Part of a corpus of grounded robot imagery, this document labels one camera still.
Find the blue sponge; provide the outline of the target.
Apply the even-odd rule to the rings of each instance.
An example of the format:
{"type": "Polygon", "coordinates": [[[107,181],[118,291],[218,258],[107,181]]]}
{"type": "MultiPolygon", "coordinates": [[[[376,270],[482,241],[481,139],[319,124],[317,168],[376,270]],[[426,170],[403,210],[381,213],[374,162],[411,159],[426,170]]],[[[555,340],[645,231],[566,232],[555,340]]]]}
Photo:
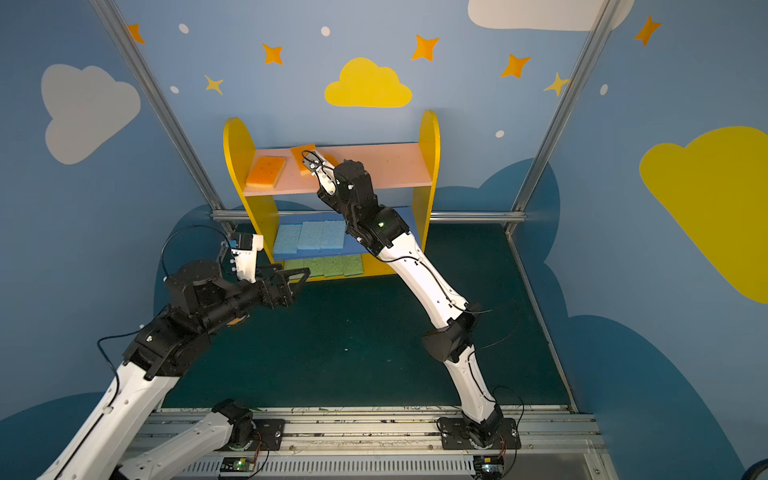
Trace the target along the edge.
{"type": "Polygon", "coordinates": [[[301,237],[301,224],[285,224],[278,228],[273,246],[275,255],[294,255],[298,251],[298,243],[301,237]]]}
{"type": "Polygon", "coordinates": [[[297,249],[300,251],[320,250],[322,248],[324,228],[324,221],[303,222],[297,242],[297,249]]]}
{"type": "Polygon", "coordinates": [[[322,250],[341,250],[344,248],[346,223],[344,221],[325,221],[322,226],[320,248],[322,250]]]}

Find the green sponge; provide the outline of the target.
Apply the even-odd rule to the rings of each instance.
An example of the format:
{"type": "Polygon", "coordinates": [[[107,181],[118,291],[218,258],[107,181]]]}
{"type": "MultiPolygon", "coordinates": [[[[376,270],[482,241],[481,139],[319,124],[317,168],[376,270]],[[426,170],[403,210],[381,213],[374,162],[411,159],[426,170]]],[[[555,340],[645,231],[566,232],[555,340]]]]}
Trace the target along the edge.
{"type": "Polygon", "coordinates": [[[290,260],[285,260],[283,263],[284,270],[296,270],[304,267],[305,267],[304,259],[290,259],[290,260]]]}
{"type": "Polygon", "coordinates": [[[324,258],[305,259],[304,267],[310,270],[311,278],[323,278],[325,276],[325,259],[324,258]]]}
{"type": "Polygon", "coordinates": [[[345,277],[356,277],[364,274],[361,255],[347,255],[341,257],[342,271],[345,277]]]}
{"type": "Polygon", "coordinates": [[[334,278],[345,275],[343,256],[325,257],[322,259],[322,263],[323,276],[325,278],[334,278]]]}

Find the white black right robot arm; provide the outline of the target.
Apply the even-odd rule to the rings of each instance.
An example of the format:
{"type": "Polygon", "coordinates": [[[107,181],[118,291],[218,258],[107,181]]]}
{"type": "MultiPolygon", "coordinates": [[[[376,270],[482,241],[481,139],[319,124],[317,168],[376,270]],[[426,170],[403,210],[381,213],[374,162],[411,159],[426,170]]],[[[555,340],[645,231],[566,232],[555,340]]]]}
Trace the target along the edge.
{"type": "Polygon", "coordinates": [[[390,266],[425,309],[434,330],[422,344],[446,367],[456,387],[467,435],[474,445],[490,447],[503,413],[476,358],[472,333],[480,313],[439,274],[399,213],[378,201],[362,163],[346,160],[334,166],[315,151],[303,163],[318,179],[318,197],[342,215],[347,234],[390,266]]]}

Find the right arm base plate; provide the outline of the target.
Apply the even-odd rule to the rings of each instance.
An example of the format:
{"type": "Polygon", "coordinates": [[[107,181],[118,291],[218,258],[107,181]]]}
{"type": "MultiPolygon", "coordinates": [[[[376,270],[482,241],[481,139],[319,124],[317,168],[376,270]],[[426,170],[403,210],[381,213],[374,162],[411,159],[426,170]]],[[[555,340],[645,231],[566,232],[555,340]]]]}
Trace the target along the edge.
{"type": "Polygon", "coordinates": [[[512,418],[502,418],[487,427],[465,418],[439,417],[436,427],[444,450],[517,450],[522,445],[512,418]]]}

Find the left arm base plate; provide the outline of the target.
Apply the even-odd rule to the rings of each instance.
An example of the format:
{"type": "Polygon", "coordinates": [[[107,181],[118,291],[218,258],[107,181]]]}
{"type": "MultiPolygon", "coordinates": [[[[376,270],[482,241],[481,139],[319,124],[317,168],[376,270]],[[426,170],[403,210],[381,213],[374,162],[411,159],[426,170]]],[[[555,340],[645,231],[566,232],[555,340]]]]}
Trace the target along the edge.
{"type": "Polygon", "coordinates": [[[233,451],[279,451],[284,437],[284,419],[249,419],[233,427],[228,448],[233,451]]]}

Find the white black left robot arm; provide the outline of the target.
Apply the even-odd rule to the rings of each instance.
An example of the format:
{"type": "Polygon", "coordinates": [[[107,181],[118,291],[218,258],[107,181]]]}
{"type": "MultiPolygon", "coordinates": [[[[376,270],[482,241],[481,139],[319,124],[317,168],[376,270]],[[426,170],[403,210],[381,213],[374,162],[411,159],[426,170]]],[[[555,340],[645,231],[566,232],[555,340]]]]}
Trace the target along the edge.
{"type": "Polygon", "coordinates": [[[168,304],[138,330],[112,365],[113,380],[45,479],[171,479],[198,458],[259,439],[252,412],[232,399],[216,404],[201,421],[149,451],[123,455],[159,402],[211,346],[224,327],[257,307],[292,305],[308,280],[307,268],[258,267],[252,279],[228,281],[218,263],[197,260],[168,276],[168,304]]]}

